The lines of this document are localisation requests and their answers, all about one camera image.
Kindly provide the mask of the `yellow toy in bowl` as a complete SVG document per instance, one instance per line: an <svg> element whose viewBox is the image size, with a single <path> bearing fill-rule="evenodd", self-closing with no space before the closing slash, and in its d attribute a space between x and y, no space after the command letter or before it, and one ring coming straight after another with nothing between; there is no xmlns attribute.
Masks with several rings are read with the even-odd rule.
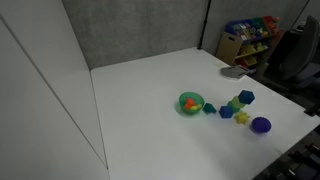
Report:
<svg viewBox="0 0 320 180"><path fill-rule="evenodd" d="M199 110L201 108L202 108L202 104L197 104L197 105L191 106L190 110Z"/></svg>

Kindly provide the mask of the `grey metal mounting plate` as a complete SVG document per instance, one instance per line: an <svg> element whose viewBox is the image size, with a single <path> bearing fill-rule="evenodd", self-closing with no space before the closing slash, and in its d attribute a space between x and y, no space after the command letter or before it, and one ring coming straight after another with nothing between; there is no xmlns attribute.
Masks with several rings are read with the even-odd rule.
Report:
<svg viewBox="0 0 320 180"><path fill-rule="evenodd" d="M228 79L239 80L243 76L249 75L252 73L254 73L254 70L247 69L246 67L241 65L224 67L220 69L220 75Z"/></svg>

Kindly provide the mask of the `dark blue cube top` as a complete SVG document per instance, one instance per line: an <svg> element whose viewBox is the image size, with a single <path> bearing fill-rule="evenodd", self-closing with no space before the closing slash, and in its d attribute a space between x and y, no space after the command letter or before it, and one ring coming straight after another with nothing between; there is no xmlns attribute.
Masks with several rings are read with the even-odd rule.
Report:
<svg viewBox="0 0 320 180"><path fill-rule="evenodd" d="M242 90L238 95L238 98L241 103L248 105L250 105L255 100L254 93L247 90Z"/></svg>

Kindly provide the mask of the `purple bumpy ball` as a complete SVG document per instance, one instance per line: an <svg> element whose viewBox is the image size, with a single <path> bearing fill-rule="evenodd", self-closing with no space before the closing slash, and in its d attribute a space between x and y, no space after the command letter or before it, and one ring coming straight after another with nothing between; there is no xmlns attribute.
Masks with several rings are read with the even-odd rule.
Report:
<svg viewBox="0 0 320 180"><path fill-rule="evenodd" d="M252 129L257 133L267 133L271 130L271 122L264 117L256 117L251 122Z"/></svg>

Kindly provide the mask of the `yellow spiky ball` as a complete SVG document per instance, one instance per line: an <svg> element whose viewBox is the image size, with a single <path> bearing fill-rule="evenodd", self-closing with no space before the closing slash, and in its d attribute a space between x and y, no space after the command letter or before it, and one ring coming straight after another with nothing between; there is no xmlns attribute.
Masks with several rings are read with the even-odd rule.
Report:
<svg viewBox="0 0 320 180"><path fill-rule="evenodd" d="M238 112L236 115L235 115L235 120L238 124L243 124L245 125L250 119L250 116L246 113L246 112Z"/></svg>

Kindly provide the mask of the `blue cube front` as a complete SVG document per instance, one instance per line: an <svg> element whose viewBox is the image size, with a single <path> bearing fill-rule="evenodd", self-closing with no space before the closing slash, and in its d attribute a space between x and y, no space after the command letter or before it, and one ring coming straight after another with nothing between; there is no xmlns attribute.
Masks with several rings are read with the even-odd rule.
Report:
<svg viewBox="0 0 320 180"><path fill-rule="evenodd" d="M231 118L233 111L229 106L222 106L219 110L219 114L223 119Z"/></svg>

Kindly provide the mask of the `light green block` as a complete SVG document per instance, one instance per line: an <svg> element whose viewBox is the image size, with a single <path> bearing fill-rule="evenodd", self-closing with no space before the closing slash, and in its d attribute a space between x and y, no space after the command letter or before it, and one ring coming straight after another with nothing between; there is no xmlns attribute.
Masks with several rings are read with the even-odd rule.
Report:
<svg viewBox="0 0 320 180"><path fill-rule="evenodd" d="M228 102L228 106L234 113L237 113L244 107L244 104L239 101L237 96L234 96L233 99Z"/></svg>

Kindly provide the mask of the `black vertical pole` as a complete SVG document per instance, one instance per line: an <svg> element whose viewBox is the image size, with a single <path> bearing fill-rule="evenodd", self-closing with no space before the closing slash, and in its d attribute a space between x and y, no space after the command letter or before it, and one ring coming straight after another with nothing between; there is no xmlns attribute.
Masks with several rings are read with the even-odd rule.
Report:
<svg viewBox="0 0 320 180"><path fill-rule="evenodd" d="M199 42L198 42L198 45L197 45L197 49L198 50L202 49L203 38L204 38L206 26L207 26L208 16L209 16L210 8L211 8L211 3L212 3L212 0L208 0L207 6L206 6L205 16L204 16L204 19L203 19L203 25L202 25L202 29L201 29L201 34L200 34Z"/></svg>

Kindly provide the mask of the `green plastic bowl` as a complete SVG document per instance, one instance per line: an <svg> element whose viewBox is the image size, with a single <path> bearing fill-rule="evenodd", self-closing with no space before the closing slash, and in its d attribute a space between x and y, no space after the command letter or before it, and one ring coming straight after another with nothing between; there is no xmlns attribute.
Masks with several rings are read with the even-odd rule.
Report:
<svg viewBox="0 0 320 180"><path fill-rule="evenodd" d="M189 115L198 113L204 106L204 99L195 92L184 92L179 97L181 110Z"/></svg>

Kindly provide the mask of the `colourful toy shelf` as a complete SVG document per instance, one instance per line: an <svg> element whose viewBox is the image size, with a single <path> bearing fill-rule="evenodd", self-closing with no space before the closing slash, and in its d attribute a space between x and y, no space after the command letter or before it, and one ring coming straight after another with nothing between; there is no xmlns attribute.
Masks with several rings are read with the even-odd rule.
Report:
<svg viewBox="0 0 320 180"><path fill-rule="evenodd" d="M228 22L215 56L228 65L246 68L267 62L284 34L279 22L273 16Z"/></svg>

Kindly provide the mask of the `grey office chair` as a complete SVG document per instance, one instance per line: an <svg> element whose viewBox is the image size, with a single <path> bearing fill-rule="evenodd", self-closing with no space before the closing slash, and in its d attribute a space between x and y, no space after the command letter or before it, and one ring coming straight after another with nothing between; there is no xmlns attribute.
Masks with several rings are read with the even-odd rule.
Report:
<svg viewBox="0 0 320 180"><path fill-rule="evenodd" d="M277 84L292 90L320 90L320 65L314 62L319 43L319 21L309 15L297 44L266 74Z"/></svg>

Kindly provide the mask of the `teal small block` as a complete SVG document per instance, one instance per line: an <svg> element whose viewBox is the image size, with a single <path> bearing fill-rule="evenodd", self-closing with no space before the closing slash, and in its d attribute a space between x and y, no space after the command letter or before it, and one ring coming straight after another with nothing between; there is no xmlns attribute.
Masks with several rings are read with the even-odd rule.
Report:
<svg viewBox="0 0 320 180"><path fill-rule="evenodd" d="M217 112L217 110L214 108L214 106L210 103L206 103L202 110L206 113L206 114L209 114L209 113L213 113L215 114Z"/></svg>

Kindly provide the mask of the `orange toy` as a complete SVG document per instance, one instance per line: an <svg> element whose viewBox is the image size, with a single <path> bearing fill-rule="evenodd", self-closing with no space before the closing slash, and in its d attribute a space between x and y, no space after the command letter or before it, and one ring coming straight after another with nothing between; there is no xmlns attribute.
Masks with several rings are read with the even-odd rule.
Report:
<svg viewBox="0 0 320 180"><path fill-rule="evenodd" d="M195 105L195 101L192 98L187 98L184 107L190 109L191 106Z"/></svg>

